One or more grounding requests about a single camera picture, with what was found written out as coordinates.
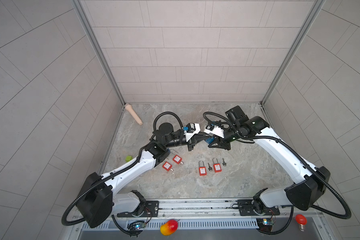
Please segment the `blue padlock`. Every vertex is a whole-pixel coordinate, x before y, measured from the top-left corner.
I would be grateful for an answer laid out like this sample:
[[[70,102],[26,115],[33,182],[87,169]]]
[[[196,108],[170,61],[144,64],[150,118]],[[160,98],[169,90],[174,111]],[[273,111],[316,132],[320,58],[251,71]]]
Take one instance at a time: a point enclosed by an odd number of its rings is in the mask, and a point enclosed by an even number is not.
[[[208,145],[210,145],[211,143],[214,142],[214,140],[215,140],[214,137],[210,137],[210,138],[206,139],[205,142],[206,142]]]

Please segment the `red padlock with label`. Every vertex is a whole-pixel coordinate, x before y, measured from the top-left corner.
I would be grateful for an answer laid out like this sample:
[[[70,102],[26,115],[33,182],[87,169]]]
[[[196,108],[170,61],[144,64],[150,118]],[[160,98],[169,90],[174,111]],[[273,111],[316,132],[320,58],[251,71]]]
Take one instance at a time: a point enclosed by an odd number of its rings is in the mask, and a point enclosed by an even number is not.
[[[199,161],[199,175],[200,176],[206,176],[207,175],[207,169],[205,167],[204,161]]]

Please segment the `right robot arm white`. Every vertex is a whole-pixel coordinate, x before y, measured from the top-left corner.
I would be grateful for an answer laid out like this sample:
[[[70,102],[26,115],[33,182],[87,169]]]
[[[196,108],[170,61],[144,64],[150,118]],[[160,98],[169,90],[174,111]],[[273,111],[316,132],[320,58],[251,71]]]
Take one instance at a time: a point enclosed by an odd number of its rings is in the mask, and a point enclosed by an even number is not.
[[[284,142],[270,124],[263,118],[255,116],[248,118],[240,106],[236,106],[222,116],[213,112],[204,112],[204,119],[210,127],[222,129],[222,134],[214,134],[214,141],[210,148],[229,150],[234,141],[243,144],[257,144],[266,150],[290,176],[294,182],[286,188],[264,188],[253,197],[254,211],[263,215],[265,209],[272,207],[289,207],[291,209],[287,223],[279,230],[263,231],[259,233],[272,236],[282,233],[290,225],[294,209],[306,211],[310,208],[318,210],[329,216],[347,220],[352,216],[351,209],[344,198],[329,184],[331,173],[325,167],[316,167],[306,161],[292,147]],[[316,201],[326,192],[330,191],[344,208],[344,214],[334,213],[317,206]]]

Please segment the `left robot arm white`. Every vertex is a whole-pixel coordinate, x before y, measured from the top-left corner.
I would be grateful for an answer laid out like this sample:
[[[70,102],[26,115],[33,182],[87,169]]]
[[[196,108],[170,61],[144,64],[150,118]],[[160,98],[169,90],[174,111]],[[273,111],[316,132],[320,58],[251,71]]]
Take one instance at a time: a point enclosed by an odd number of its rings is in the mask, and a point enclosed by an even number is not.
[[[103,175],[92,173],[86,178],[77,198],[63,213],[62,225],[68,227],[86,222],[95,228],[108,217],[115,218],[120,213],[141,215],[146,208],[143,195],[136,190],[120,194],[120,190],[157,166],[171,171],[172,165],[166,160],[170,148],[187,146],[192,151],[196,144],[209,138],[210,135],[202,132],[199,124],[185,126],[173,112],[159,114],[154,119],[150,141],[140,148],[136,158],[113,171]]]

